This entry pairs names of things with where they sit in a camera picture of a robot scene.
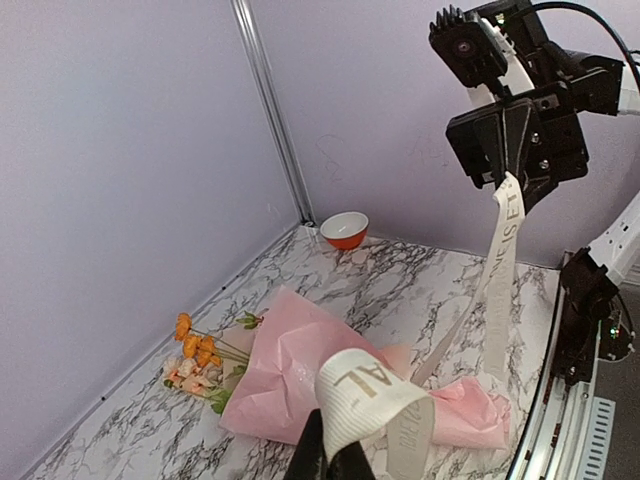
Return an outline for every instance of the wall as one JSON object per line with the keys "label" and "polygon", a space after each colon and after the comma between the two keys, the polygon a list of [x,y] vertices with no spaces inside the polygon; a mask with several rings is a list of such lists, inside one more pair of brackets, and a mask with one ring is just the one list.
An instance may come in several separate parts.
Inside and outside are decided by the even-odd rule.
{"label": "wall", "polygon": [[[470,104],[427,41],[429,22],[445,3],[252,5],[316,214],[358,209],[384,235],[486,252],[496,215],[492,191],[473,187],[444,137],[449,119]],[[633,0],[618,0],[615,8],[610,0],[586,3],[631,48],[640,47]],[[620,58],[588,18],[541,15],[565,48]],[[638,120],[583,114],[582,121],[591,174],[564,184],[532,211],[520,236],[521,260],[557,265],[565,249],[600,234],[638,189]]]}
{"label": "wall", "polygon": [[9,479],[297,218],[229,2],[0,18]]}

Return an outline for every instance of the gray marble vein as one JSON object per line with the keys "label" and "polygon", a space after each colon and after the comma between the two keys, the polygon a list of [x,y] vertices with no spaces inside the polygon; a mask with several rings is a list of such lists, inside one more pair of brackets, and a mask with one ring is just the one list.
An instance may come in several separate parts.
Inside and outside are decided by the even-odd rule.
{"label": "gray marble vein", "polygon": [[[375,346],[413,345],[417,367],[471,300],[483,259],[400,241],[368,239],[342,253],[300,227],[258,257],[196,318],[220,330],[244,310],[260,311],[287,285],[363,334]],[[505,478],[524,428],[551,327],[558,273],[519,265],[513,289],[508,379],[511,445],[505,451],[433,447],[426,479]],[[460,375],[482,376],[484,306],[459,332],[430,388]],[[199,400],[160,384],[167,343],[39,465],[29,477],[47,480],[267,480],[282,478],[293,447],[235,436]],[[379,479],[386,440],[367,454]]]}

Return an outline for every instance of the bowl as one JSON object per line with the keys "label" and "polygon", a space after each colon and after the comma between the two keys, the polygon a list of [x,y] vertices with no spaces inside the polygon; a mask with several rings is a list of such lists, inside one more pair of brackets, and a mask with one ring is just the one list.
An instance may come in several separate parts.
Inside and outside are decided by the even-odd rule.
{"label": "bowl", "polygon": [[360,212],[334,215],[322,223],[320,234],[338,250],[353,250],[367,236],[369,218]]}

